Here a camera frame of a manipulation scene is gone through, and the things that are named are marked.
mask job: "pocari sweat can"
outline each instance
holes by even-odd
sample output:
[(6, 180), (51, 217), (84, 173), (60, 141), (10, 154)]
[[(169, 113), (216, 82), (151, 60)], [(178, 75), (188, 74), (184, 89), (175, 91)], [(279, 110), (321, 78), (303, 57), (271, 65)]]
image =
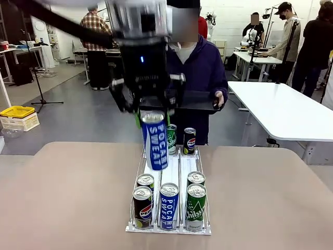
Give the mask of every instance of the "pocari sweat can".
[(168, 166), (168, 137), (164, 115), (150, 112), (141, 117), (148, 167), (163, 170)]
[(160, 225), (163, 230), (175, 230), (178, 216), (179, 188), (176, 184), (166, 183), (160, 188), (161, 211)]

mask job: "person in navy hoodie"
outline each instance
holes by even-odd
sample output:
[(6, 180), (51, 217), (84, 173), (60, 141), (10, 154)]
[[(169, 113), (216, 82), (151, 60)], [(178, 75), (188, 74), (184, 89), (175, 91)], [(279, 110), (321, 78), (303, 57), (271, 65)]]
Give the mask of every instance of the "person in navy hoodie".
[[(199, 14), (200, 1), (194, 0), (193, 3), (195, 2), (198, 2), (198, 6), (195, 7), (198, 8)], [(198, 16), (193, 18), (196, 26), (197, 20)], [(219, 98), (220, 107), (227, 101), (228, 82), (220, 52), (202, 35), (198, 34), (198, 40), (195, 42), (170, 44), (166, 58), (170, 74), (185, 75), (186, 90), (210, 92), (212, 96)], [(170, 119), (172, 124), (177, 125), (177, 144), (183, 144), (185, 128), (196, 129), (196, 145), (208, 144), (209, 115), (198, 110), (177, 110)]]

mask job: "white tray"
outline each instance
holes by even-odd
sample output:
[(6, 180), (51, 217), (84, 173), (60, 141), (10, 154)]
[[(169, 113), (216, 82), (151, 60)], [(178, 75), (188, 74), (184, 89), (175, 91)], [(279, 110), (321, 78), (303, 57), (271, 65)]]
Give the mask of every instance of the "white tray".
[[(209, 219), (209, 201), (206, 196), (206, 204), (203, 217), (203, 227), (201, 231), (191, 232), (185, 229), (185, 215), (186, 215), (186, 188), (187, 176), (190, 172), (202, 171), (202, 164), (200, 152), (197, 148), (195, 153), (191, 156), (182, 155), (181, 148), (177, 149), (177, 154), (169, 155), (169, 166), (163, 171), (153, 171), (147, 166), (145, 150), (142, 151), (142, 157), (136, 173), (136, 178), (142, 173), (151, 174), (155, 180), (154, 199), (155, 206), (152, 211), (152, 225), (148, 229), (139, 229), (135, 227), (134, 220), (134, 204), (131, 198), (130, 205), (130, 220), (129, 225), (126, 227), (126, 232), (140, 232), (140, 233), (178, 233), (178, 234), (195, 234), (195, 235), (211, 235), (210, 219)], [(159, 211), (160, 211), (160, 186), (165, 183), (174, 183), (180, 188), (179, 201), (178, 201), (178, 218), (177, 227), (173, 231), (162, 230), (159, 226)]]

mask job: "black tray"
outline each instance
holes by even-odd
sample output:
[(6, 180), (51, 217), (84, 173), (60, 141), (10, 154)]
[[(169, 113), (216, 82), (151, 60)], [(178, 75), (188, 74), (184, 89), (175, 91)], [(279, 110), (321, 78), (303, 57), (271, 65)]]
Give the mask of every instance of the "black tray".
[[(221, 109), (213, 108), (214, 99), (211, 98), (209, 92), (203, 91), (185, 91), (184, 99), (181, 107), (176, 109), (197, 110), (213, 115)], [(146, 96), (140, 103), (140, 110), (161, 110), (162, 105), (156, 96)]]

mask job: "soda can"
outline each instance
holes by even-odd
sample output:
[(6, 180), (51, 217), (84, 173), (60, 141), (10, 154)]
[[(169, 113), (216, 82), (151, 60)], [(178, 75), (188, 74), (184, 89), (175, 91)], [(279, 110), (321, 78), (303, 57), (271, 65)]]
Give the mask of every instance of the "soda can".
[(137, 186), (146, 186), (151, 190), (152, 208), (154, 208), (154, 177), (151, 174), (143, 173), (137, 177)]
[(191, 184), (187, 188), (186, 229), (197, 232), (202, 230), (206, 188), (201, 184)]
[(196, 130), (193, 128), (184, 129), (184, 155), (194, 154), (196, 146)]
[(137, 228), (148, 228), (152, 221), (151, 190), (138, 186), (133, 191), (135, 225)]
[(161, 171), (168, 166), (169, 152), (167, 129), (164, 115), (150, 112), (141, 118), (147, 165), (152, 170)]
[(168, 135), (168, 150), (169, 155), (176, 153), (176, 141), (177, 141), (177, 126), (170, 124), (166, 127), (166, 133)]
[(160, 188), (161, 213), (160, 225), (163, 230), (175, 230), (178, 216), (179, 188), (176, 184), (166, 183)]
[(187, 186), (191, 184), (201, 184), (204, 186), (204, 181), (206, 180), (203, 173), (194, 171), (188, 174), (187, 176)]

